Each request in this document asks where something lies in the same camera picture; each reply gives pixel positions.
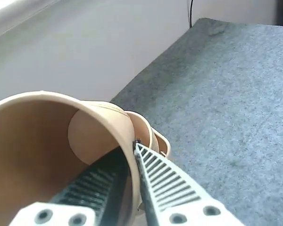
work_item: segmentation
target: screw hole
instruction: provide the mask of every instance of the screw hole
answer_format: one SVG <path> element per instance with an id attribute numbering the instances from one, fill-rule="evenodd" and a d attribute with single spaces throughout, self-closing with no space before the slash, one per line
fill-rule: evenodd
<path id="1" fill-rule="evenodd" d="M 36 224 L 41 225 L 48 222 L 52 217 L 52 211 L 49 209 L 40 211 L 35 217 L 34 221 Z"/>
<path id="2" fill-rule="evenodd" d="M 175 225 L 183 224 L 187 221 L 187 217 L 180 213 L 175 213 L 170 216 L 170 222 Z"/>
<path id="3" fill-rule="evenodd" d="M 84 214 L 76 214 L 68 222 L 69 226 L 83 226 L 85 223 L 86 216 Z"/>
<path id="4" fill-rule="evenodd" d="M 205 208 L 203 208 L 203 213 L 206 216 L 216 216 L 219 215 L 220 209 L 216 208 L 215 206 L 206 206 Z"/>

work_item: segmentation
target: gray felt mat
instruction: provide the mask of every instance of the gray felt mat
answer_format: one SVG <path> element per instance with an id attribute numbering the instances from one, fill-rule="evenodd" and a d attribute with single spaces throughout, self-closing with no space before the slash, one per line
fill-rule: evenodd
<path id="1" fill-rule="evenodd" d="M 283 27 L 201 19 L 113 102 L 243 223 L 283 226 Z"/>

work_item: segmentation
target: black cable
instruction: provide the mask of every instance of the black cable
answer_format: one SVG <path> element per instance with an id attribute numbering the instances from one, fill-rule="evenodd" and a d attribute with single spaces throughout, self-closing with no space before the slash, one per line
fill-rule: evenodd
<path id="1" fill-rule="evenodd" d="M 193 0 L 191 0 L 191 5 L 190 5 L 190 28 L 192 27 L 192 5 L 193 5 Z"/>

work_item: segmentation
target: white wall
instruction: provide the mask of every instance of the white wall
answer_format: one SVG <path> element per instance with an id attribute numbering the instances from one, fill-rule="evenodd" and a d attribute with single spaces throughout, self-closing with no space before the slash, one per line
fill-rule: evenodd
<path id="1" fill-rule="evenodd" d="M 188 29 L 186 0 L 61 0 L 0 36 L 0 99 L 110 100 Z"/>
<path id="2" fill-rule="evenodd" d="M 194 0 L 192 24 L 204 17 L 237 23 L 275 24 L 276 4 L 277 0 Z"/>

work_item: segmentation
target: ribbed gripper pad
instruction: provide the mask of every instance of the ribbed gripper pad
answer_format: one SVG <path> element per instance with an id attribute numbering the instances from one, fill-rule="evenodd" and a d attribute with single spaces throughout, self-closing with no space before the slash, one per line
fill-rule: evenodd
<path id="1" fill-rule="evenodd" d="M 126 157 L 118 147 L 89 166 L 50 202 L 90 207 L 97 225 L 116 225 L 128 171 Z"/>
<path id="2" fill-rule="evenodd" d="M 158 225 L 160 213 L 167 208 L 211 198 L 189 175 L 157 152 L 136 143 L 134 155 L 149 225 Z"/>

